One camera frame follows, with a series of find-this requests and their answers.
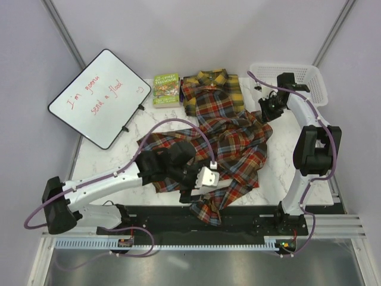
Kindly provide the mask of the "red brown plaid shirt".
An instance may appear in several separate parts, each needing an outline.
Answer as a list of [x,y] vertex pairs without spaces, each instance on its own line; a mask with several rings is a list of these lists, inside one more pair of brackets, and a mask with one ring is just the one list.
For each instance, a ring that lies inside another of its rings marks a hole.
[[196,149],[196,161],[209,157],[213,149],[218,171],[229,186],[217,189],[190,206],[201,221],[221,225],[220,212],[259,186],[258,170],[267,160],[267,141],[272,128],[261,121],[260,112],[244,109],[234,117],[196,116],[200,131],[194,128],[176,132],[153,133],[143,144],[144,150],[169,147],[177,141],[188,141]]

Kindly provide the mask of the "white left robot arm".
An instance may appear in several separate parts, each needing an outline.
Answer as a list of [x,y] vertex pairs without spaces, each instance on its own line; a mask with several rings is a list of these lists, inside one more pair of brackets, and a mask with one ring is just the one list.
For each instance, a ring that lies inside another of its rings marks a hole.
[[206,159],[195,160],[196,150],[186,141],[168,148],[142,151],[127,167],[87,179],[63,182],[59,177],[48,179],[42,196],[48,232],[58,235],[76,226],[111,228],[117,234],[130,229],[124,206],[111,210],[92,202],[113,193],[171,179],[180,185],[180,202],[193,203],[200,195],[191,192],[202,187],[217,188],[220,175],[217,165]]

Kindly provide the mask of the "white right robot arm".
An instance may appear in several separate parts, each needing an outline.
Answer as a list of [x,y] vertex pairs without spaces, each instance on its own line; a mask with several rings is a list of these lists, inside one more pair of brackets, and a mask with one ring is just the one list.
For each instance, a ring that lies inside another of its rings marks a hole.
[[268,87],[268,95],[259,99],[262,121],[278,119],[285,110],[293,113],[301,127],[301,133],[293,151],[295,176],[286,197],[281,201],[284,214],[273,219],[273,229],[287,234],[294,227],[291,216],[305,213],[304,207],[309,189],[315,181],[330,179],[337,164],[342,131],[332,126],[318,112],[308,98],[310,89],[306,84],[296,83],[293,73],[277,76],[277,85],[271,86],[256,80],[261,89]]

